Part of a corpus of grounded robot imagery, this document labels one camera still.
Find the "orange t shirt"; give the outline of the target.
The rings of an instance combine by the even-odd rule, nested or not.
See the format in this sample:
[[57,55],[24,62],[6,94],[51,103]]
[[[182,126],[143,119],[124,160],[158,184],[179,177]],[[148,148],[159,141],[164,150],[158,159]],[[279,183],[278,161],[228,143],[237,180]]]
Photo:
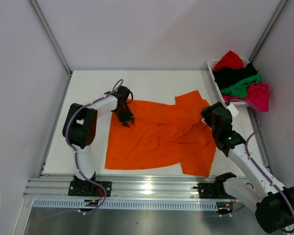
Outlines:
[[105,168],[143,170],[180,164],[188,175],[210,175],[216,146],[202,121],[208,107],[199,91],[175,98],[174,105],[134,100],[129,104],[134,124],[122,126],[112,114]]

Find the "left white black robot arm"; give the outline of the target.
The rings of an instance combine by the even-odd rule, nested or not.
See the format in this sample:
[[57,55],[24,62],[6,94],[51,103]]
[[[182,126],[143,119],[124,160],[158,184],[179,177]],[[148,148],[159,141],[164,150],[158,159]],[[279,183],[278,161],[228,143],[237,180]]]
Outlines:
[[113,112],[122,126],[129,127],[134,123],[134,114],[129,109],[133,100],[132,91],[125,86],[118,86],[107,91],[95,101],[81,105],[73,103],[68,111],[62,135],[73,150],[75,161],[75,177],[81,181],[79,190],[90,196],[96,192],[95,170],[86,148],[92,144],[96,136],[97,120],[106,113]]

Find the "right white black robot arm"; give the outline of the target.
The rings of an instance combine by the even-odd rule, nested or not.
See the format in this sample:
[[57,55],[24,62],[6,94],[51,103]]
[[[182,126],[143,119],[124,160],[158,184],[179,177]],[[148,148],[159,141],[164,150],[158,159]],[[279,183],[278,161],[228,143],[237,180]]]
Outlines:
[[260,227],[268,234],[281,230],[294,233],[294,187],[286,187],[253,157],[245,140],[233,130],[233,111],[217,102],[203,108],[201,116],[211,128],[218,150],[231,160],[248,178],[243,183],[228,172],[215,178],[214,192],[218,197],[233,196],[255,215]]

